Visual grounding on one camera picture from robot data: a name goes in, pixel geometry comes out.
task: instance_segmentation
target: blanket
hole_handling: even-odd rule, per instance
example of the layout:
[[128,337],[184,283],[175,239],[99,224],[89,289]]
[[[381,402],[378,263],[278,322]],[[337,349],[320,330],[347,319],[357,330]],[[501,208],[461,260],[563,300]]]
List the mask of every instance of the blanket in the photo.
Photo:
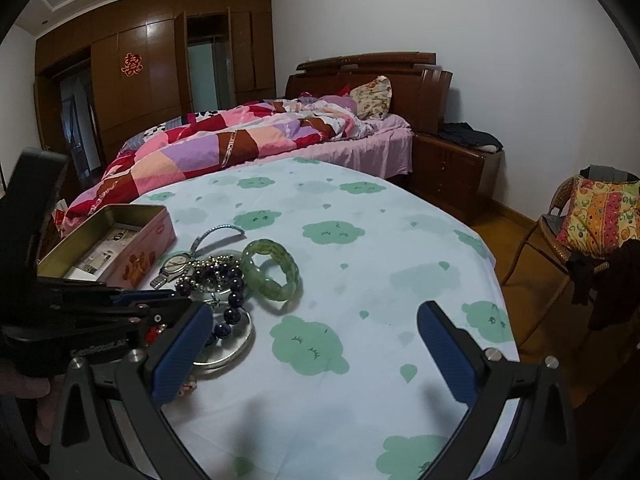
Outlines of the blanket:
[[65,214],[68,235],[100,208],[255,158],[335,139],[360,139],[373,128],[326,100],[280,100],[188,116],[187,124],[161,124],[120,150],[103,178],[74,200]]

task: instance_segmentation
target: chair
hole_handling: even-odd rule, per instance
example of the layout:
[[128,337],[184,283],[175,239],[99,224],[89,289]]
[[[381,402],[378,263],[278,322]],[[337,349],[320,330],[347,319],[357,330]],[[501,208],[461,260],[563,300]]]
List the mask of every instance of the chair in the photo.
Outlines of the chair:
[[[631,182],[633,180],[638,180],[638,177],[636,177],[631,173],[625,173],[620,170],[616,170],[614,168],[608,168],[603,166],[590,166],[586,170],[582,170],[580,172],[580,175],[585,178],[591,178],[593,180],[601,180],[601,181],[616,182],[616,183]],[[516,269],[516,266],[518,265],[518,260],[520,259],[520,255],[522,254],[524,247],[527,245],[535,249],[542,256],[544,256],[547,261],[552,263],[557,269],[559,269],[564,274],[564,279],[562,280],[562,282],[556,289],[555,293],[553,293],[553,295],[545,305],[544,309],[542,310],[542,315],[540,316],[538,321],[534,323],[533,326],[526,333],[525,338],[519,343],[518,349],[520,349],[521,346],[524,345],[524,343],[526,343],[529,340],[529,338],[533,335],[533,333],[538,329],[540,324],[544,321],[545,317],[551,310],[551,308],[554,306],[555,302],[560,298],[564,290],[567,288],[567,286],[571,282],[571,277],[569,277],[569,272],[566,268],[566,263],[569,260],[569,257],[571,257],[571,251],[569,251],[566,247],[561,245],[558,242],[558,240],[556,240],[556,238],[560,233],[560,230],[562,228],[562,224],[565,218],[565,216],[562,216],[562,211],[564,210],[564,207],[566,206],[566,204],[569,202],[569,199],[571,198],[571,193],[574,188],[574,182],[576,178],[577,176],[572,176],[571,178],[568,178],[560,185],[558,190],[556,190],[556,193],[551,199],[551,204],[549,205],[548,213],[542,215],[538,219],[538,222],[530,229],[529,233],[527,233],[527,235],[524,237],[524,240],[521,241],[518,247],[518,250],[516,251],[513,262],[511,263],[511,267],[509,268],[509,271],[500,282],[500,286],[504,286],[506,285],[507,281],[509,281],[509,278],[511,277],[511,275],[513,274],[513,271]],[[533,233],[536,231],[536,229],[540,229],[540,234],[542,234],[542,237],[544,238],[545,242],[547,243],[549,248],[551,248],[551,251],[556,257],[556,259],[552,258],[545,251],[535,247],[530,243],[529,240],[533,235]],[[597,266],[594,269],[594,272],[597,274],[607,269],[609,269],[609,264],[603,263]],[[591,303],[593,304],[594,302],[593,298],[590,297],[590,300],[591,300]],[[588,330],[582,342],[578,346],[576,353],[579,353],[582,350],[582,348],[584,347],[590,335],[591,335],[591,330]]]

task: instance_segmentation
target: rattan chair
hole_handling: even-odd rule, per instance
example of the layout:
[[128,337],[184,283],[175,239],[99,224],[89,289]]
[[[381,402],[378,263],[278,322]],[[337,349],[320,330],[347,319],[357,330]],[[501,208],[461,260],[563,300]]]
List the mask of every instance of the rattan chair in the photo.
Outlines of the rattan chair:
[[[546,315],[554,306],[555,302],[560,298],[564,290],[567,288],[567,286],[571,282],[571,278],[569,277],[569,272],[565,266],[565,264],[569,260],[569,257],[571,257],[571,252],[566,247],[562,246],[558,242],[558,240],[556,240],[556,237],[558,236],[558,233],[560,232],[560,228],[562,227],[562,222],[564,221],[564,217],[561,216],[562,211],[564,210],[564,207],[566,206],[566,204],[569,202],[569,199],[571,198],[571,193],[574,188],[574,181],[576,178],[577,178],[576,176],[572,176],[571,178],[568,178],[560,185],[554,197],[551,199],[551,204],[549,205],[549,212],[545,215],[542,215],[538,219],[538,222],[530,229],[529,233],[527,233],[527,235],[524,237],[524,240],[521,241],[520,246],[518,247],[518,250],[516,251],[516,255],[513,259],[513,263],[509,268],[509,271],[500,282],[501,286],[506,285],[507,281],[509,280],[509,278],[513,274],[513,271],[516,269],[516,266],[518,265],[518,260],[520,259],[522,250],[527,245],[533,248],[534,250],[536,250],[537,252],[539,252],[542,256],[544,256],[547,259],[547,261],[552,263],[556,268],[558,268],[564,274],[564,278],[562,279],[562,282],[560,283],[555,293],[553,293],[553,295],[545,305],[544,309],[542,310],[542,315],[540,316],[538,321],[530,327],[524,339],[518,344],[518,348],[521,348],[521,346],[524,345],[524,343],[526,343],[529,340],[529,338],[533,335],[533,333],[538,329],[540,324],[544,321]],[[539,249],[530,243],[529,240],[533,235],[533,233],[536,231],[536,229],[540,229],[540,234],[542,234],[542,237],[544,238],[545,242],[551,249],[553,255],[555,256],[554,258],[551,257],[542,249]],[[609,264],[604,263],[604,264],[601,264],[600,266],[597,266],[594,272],[599,273],[608,268],[609,268]],[[584,347],[590,335],[591,335],[591,331],[589,330],[586,333],[585,337],[583,338],[582,342],[580,343],[580,346],[578,346],[578,349],[576,351],[577,353],[580,352],[580,350]]]

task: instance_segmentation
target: purple pillow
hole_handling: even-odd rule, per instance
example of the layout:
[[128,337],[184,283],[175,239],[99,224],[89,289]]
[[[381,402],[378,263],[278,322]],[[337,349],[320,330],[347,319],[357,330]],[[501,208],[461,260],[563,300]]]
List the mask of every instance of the purple pillow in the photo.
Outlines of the purple pillow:
[[340,97],[337,95],[325,95],[324,97],[321,97],[320,100],[327,101],[328,103],[331,103],[332,105],[337,105],[341,108],[345,108],[348,111],[350,111],[353,115],[357,115],[358,113],[358,104],[356,103],[356,101],[354,101],[348,96]]

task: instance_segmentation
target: jade bracelet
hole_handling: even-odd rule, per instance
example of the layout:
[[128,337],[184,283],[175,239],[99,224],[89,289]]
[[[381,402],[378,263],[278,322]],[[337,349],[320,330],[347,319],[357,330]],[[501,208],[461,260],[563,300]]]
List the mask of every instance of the jade bracelet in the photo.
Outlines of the jade bracelet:
[[[280,266],[287,277],[287,283],[280,285],[268,278],[262,269],[254,264],[254,254],[268,254]],[[296,293],[300,282],[300,272],[295,261],[287,250],[272,240],[256,240],[251,242],[242,252],[240,269],[244,282],[251,290],[258,292],[268,300],[287,301]]]

